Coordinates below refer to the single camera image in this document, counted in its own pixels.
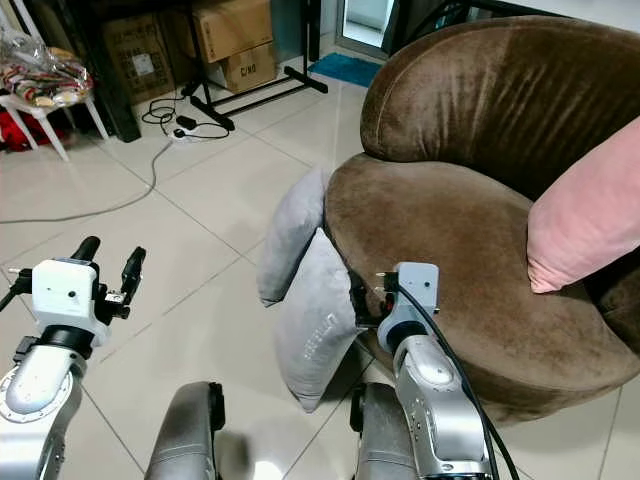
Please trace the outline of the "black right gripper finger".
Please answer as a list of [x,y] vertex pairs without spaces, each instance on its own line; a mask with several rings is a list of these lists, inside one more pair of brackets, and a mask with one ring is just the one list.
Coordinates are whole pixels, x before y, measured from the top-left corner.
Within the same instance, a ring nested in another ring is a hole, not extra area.
[[369,303],[367,303],[367,291],[364,279],[355,270],[348,270],[349,279],[349,300],[353,315],[355,315],[356,326],[371,326],[371,314],[369,312]]

